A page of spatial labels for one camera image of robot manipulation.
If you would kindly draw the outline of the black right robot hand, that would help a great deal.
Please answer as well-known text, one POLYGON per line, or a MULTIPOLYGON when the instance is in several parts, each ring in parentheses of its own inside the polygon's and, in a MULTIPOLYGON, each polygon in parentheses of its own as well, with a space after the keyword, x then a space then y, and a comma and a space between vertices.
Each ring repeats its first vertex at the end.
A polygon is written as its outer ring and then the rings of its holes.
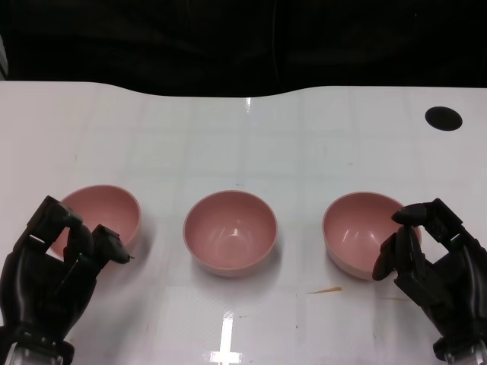
POLYGON ((396 286, 420 306, 444 338, 481 338, 486 334, 486 250, 439 198, 400 208, 399 224, 380 246, 372 278, 396 273, 396 286), (425 231, 447 253, 430 262, 415 229, 425 231))

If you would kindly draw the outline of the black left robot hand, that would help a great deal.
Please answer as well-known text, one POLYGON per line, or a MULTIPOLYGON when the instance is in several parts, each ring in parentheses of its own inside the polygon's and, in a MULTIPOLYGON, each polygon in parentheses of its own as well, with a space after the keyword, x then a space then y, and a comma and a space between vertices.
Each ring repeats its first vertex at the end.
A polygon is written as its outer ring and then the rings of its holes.
POLYGON ((89 230, 70 208, 45 197, 3 265, 5 327, 61 341, 88 306, 106 264, 130 259, 118 233, 102 224, 89 230))

